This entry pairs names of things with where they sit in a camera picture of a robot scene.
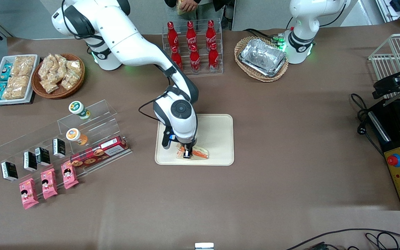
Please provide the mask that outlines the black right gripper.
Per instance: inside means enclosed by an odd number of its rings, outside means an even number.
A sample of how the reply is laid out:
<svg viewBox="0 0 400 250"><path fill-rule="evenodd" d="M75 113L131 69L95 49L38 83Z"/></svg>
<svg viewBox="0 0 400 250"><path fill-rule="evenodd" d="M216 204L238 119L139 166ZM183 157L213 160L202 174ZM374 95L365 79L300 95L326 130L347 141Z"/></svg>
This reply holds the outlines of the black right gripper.
<svg viewBox="0 0 400 250"><path fill-rule="evenodd" d="M188 151L188 152L183 152L183 158L184 159L191 159L192 157L192 147L196 144L197 138L179 138L177 137L177 142L183 146L183 151Z"/></svg>

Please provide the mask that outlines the person's bare hand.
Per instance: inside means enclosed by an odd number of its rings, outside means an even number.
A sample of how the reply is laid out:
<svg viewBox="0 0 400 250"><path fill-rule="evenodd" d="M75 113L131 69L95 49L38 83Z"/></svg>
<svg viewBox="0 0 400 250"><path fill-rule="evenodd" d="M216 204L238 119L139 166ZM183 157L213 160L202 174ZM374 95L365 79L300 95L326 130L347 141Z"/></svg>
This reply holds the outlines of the person's bare hand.
<svg viewBox="0 0 400 250"><path fill-rule="evenodd" d="M177 8L180 13L187 13L198 8L199 3L196 0L178 0Z"/></svg>

